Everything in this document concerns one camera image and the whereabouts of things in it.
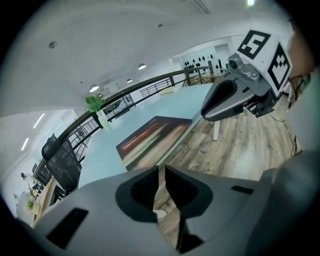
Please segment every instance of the desk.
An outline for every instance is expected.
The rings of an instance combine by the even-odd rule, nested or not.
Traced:
[[[179,88],[173,93],[156,94],[114,119],[110,123],[112,130],[98,131],[88,144],[78,188],[96,180],[127,172],[116,146],[154,116],[192,119],[186,134],[201,117],[200,110],[211,86],[210,83],[194,85]]]
[[[47,185],[44,187],[41,192],[38,202],[40,204],[39,214],[35,217],[32,226],[37,223],[37,221],[41,218],[43,214],[45,214],[52,206],[49,206],[51,197],[53,196],[55,187],[58,186],[58,182],[55,178],[51,178]]]

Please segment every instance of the metal railing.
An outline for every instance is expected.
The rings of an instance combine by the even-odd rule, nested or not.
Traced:
[[[150,94],[158,92],[159,90],[167,88],[169,86],[171,86],[171,82],[169,79],[167,79],[165,81],[157,82],[145,89],[142,89],[140,92],[143,97],[146,97],[146,96],[149,96]]]
[[[184,69],[184,70],[174,71],[167,74],[162,74],[162,75],[150,78],[148,80],[139,82],[105,99],[102,103],[101,109],[107,115],[108,121],[112,122],[113,119],[120,117],[121,115],[130,111],[131,108],[136,107],[137,104],[141,103],[142,101],[145,101],[149,97],[152,97],[158,94],[159,92],[161,92],[162,90],[168,87],[173,87],[180,83],[183,83],[182,84],[183,87],[192,86],[199,82],[202,84],[203,81],[205,80],[202,77],[203,74],[201,75],[200,72],[197,72],[196,75],[190,77],[189,72],[196,71],[196,70],[199,71],[202,69],[209,69],[209,68],[210,68],[209,66],[202,66],[202,67]],[[175,82],[173,77],[181,74],[185,74],[185,79],[179,82]],[[197,80],[194,83],[191,83],[191,79],[196,79],[197,77],[199,77],[199,80]],[[130,93],[135,92],[148,85],[150,86],[141,90],[143,98],[134,102],[130,96]],[[68,128],[61,133],[58,139],[60,141],[63,141],[65,139],[70,140],[73,150],[77,156],[77,159],[81,163],[86,156],[86,149],[88,148],[88,143],[92,138],[92,135],[101,128],[102,126],[98,120],[97,114],[87,111],[84,114],[82,114],[77,120],[75,120],[72,124],[70,124]],[[37,166],[36,170],[34,171],[34,174],[33,174],[34,178],[37,178],[37,174],[45,166],[45,163],[46,162],[42,159],[39,165]]]

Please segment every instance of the wooden floor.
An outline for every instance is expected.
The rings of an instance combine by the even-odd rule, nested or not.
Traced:
[[[271,115],[282,121],[288,97],[281,97]],[[213,140],[214,123],[201,118],[177,148],[159,166],[159,189],[154,210],[165,210],[158,220],[164,237],[175,247],[180,213],[165,187],[164,166],[188,168],[217,176],[259,180],[263,171],[276,168],[291,157],[294,135],[287,122],[270,115],[256,118],[250,112],[220,122],[219,137]]]

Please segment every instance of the green plant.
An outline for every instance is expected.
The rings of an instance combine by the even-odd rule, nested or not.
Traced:
[[[32,208],[35,205],[34,202],[29,199],[28,201],[26,201],[26,203],[27,203],[28,207],[32,210]]]
[[[99,112],[102,105],[102,96],[87,96],[85,103],[88,105],[90,112]]]

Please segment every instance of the robotic arm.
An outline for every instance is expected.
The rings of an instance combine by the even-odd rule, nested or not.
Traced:
[[[244,107],[257,118],[272,112],[292,70],[279,38],[250,30],[228,62],[226,74],[204,99],[203,118],[218,121],[242,113]]]

